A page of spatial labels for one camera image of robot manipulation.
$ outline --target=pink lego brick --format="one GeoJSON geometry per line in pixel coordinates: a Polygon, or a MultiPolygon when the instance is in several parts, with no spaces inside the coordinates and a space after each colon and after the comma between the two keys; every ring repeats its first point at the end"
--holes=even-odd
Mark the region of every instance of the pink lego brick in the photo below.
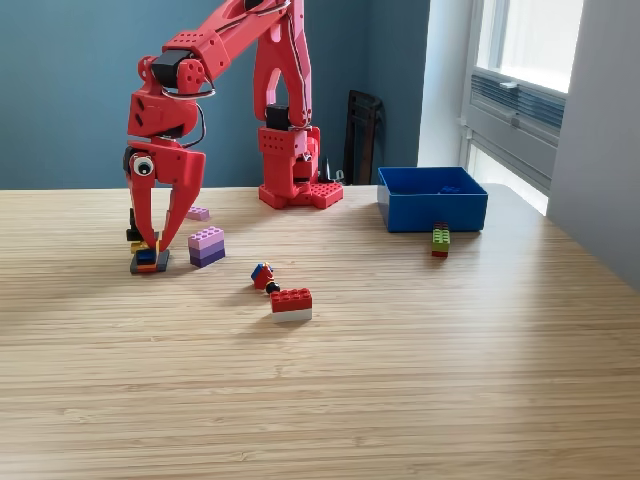
{"type": "Polygon", "coordinates": [[[201,232],[194,233],[189,237],[189,248],[195,248],[196,250],[204,250],[214,243],[218,243],[224,240],[224,232],[221,228],[209,227],[201,232]]]}
{"type": "Polygon", "coordinates": [[[208,208],[191,207],[187,212],[187,218],[191,220],[200,220],[202,222],[204,220],[209,220],[211,216],[209,215],[208,208]]]}

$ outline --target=purple lego brick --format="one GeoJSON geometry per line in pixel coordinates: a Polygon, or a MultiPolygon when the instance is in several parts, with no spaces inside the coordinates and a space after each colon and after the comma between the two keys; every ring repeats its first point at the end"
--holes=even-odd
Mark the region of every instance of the purple lego brick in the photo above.
{"type": "Polygon", "coordinates": [[[189,255],[197,258],[205,258],[209,255],[213,255],[220,250],[224,250],[224,240],[218,243],[214,243],[213,245],[209,245],[207,248],[203,248],[202,250],[198,250],[197,248],[189,247],[189,255]]]}
{"type": "Polygon", "coordinates": [[[209,227],[201,232],[194,233],[189,237],[189,248],[195,248],[196,250],[204,250],[209,245],[218,243],[224,240],[224,232],[217,227],[209,227]]]}
{"type": "Polygon", "coordinates": [[[187,218],[191,220],[200,220],[201,222],[204,220],[209,220],[209,209],[201,208],[201,207],[191,207],[189,212],[187,212],[187,218]]]}
{"type": "Polygon", "coordinates": [[[189,261],[191,262],[191,265],[194,265],[198,268],[204,268],[207,265],[211,265],[213,262],[217,262],[218,260],[224,257],[225,257],[224,249],[222,249],[222,250],[218,250],[213,255],[209,255],[208,257],[205,257],[205,258],[189,257],[189,261]]]}

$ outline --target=white lego brick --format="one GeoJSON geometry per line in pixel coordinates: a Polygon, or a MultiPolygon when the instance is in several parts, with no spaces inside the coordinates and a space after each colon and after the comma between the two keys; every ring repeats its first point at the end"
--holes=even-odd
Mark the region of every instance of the white lego brick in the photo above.
{"type": "Polygon", "coordinates": [[[291,312],[277,312],[271,314],[273,323],[285,323],[285,322],[303,322],[311,320],[312,308],[306,310],[293,310],[291,312]]]}

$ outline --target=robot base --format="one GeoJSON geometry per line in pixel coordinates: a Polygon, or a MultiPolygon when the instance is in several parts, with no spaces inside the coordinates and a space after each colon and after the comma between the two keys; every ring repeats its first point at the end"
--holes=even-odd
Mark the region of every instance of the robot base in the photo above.
{"type": "Polygon", "coordinates": [[[258,196],[260,200],[272,208],[280,209],[287,206],[313,205],[324,210],[344,198],[344,189],[339,183],[314,183],[303,186],[297,197],[284,198],[275,195],[267,190],[264,185],[261,185],[258,196]]]}

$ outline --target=black chair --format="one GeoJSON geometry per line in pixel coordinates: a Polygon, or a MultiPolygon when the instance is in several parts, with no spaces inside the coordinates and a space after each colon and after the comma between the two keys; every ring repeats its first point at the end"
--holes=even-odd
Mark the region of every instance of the black chair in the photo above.
{"type": "Polygon", "coordinates": [[[373,95],[351,90],[349,92],[349,109],[347,110],[347,135],[344,144],[345,185],[370,185],[373,168],[373,147],[376,137],[376,126],[380,120],[382,100],[373,95]],[[363,131],[362,158],[358,165],[358,181],[354,179],[356,165],[356,128],[363,131]]]}

